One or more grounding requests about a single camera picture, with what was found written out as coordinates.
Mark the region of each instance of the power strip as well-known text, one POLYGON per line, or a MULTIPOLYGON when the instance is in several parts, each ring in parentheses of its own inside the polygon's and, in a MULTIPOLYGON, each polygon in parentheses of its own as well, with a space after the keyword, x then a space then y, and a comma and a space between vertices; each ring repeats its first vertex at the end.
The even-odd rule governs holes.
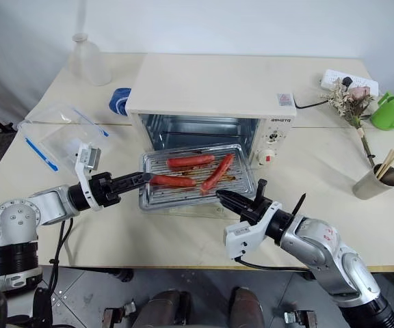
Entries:
POLYGON ((378 97, 379 88, 378 82, 374 80, 365 79, 363 77, 357 77, 355 75, 339 72, 337 70, 326 70, 325 74, 321 78, 320 86, 324 89, 331 90, 334 87, 334 82, 340 78, 343 80, 345 77, 352 79, 352 84, 349 86, 350 89, 353 87, 370 87, 370 95, 378 97))

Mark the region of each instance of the toaster oven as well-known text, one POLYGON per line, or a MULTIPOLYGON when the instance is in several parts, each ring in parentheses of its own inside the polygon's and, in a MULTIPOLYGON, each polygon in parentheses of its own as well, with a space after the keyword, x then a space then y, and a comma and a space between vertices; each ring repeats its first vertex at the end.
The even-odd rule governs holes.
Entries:
POLYGON ((147 55, 126 104, 144 148, 240 144, 269 165, 296 116, 268 57, 147 55))

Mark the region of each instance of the oven knob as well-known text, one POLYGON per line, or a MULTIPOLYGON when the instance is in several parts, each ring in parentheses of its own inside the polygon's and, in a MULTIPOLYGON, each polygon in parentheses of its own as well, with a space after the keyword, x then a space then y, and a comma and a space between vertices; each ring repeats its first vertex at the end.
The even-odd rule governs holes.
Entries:
POLYGON ((259 165, 269 165, 274 158, 274 151, 270 149, 264 149, 258 153, 259 165))

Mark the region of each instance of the chopsticks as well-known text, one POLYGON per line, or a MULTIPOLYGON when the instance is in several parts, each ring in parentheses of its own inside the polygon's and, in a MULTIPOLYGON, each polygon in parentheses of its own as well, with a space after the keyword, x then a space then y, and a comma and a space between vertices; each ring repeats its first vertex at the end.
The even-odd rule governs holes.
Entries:
POLYGON ((394 163, 394 149, 390 149, 386 159, 375 173, 376 178, 378 180, 381 180, 381 178, 385 175, 385 173, 389 170, 390 166, 393 163, 394 163))

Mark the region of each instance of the red sausage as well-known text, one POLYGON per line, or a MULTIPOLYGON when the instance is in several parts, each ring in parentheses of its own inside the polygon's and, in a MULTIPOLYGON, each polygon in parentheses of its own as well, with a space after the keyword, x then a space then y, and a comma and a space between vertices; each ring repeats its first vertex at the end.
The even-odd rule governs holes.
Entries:
POLYGON ((153 176, 150 180, 150 184, 170 187, 194 187, 196 181, 191 178, 182 178, 180 176, 153 176))
POLYGON ((227 154, 223 161, 218 165, 217 169, 211 174, 209 178, 207 178, 200 187, 200 190, 203 194, 206 194, 209 189, 212 189, 218 183, 218 180, 226 173, 227 169, 232 165, 233 159, 235 158, 234 154, 227 154))
POLYGON ((214 162, 213 155, 198 155, 190 157, 179 157, 176 159, 167 159, 168 167, 195 166, 214 162))

